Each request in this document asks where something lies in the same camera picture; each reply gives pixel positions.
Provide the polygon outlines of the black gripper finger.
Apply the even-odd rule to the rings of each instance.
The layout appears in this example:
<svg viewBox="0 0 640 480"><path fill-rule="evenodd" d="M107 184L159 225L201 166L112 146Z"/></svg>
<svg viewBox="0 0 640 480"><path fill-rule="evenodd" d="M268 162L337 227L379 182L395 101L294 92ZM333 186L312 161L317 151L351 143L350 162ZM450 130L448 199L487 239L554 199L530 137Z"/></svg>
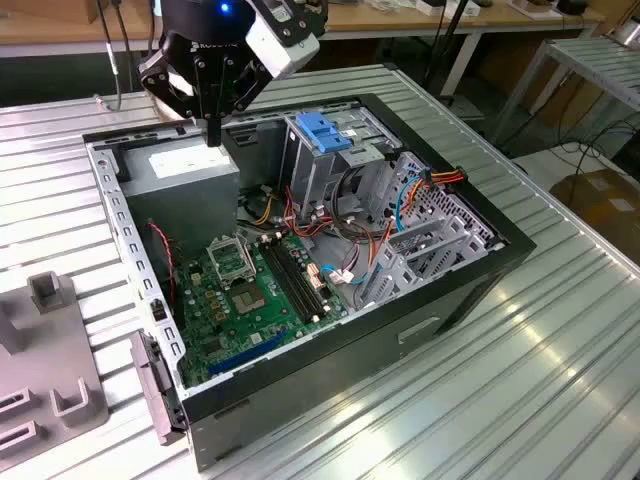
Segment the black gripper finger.
<svg viewBox="0 0 640 480"><path fill-rule="evenodd" d="M256 59L242 62L226 56L216 95L213 115L213 145L222 144L222 120L234 112L242 112L268 84L268 71Z"/></svg>
<svg viewBox="0 0 640 480"><path fill-rule="evenodd" d="M185 119L200 122L205 143L215 146L215 113L211 107L211 82L207 64L189 49L159 49L138 66L142 86L154 97ZM192 87L186 93L170 81L173 69Z"/></svg>

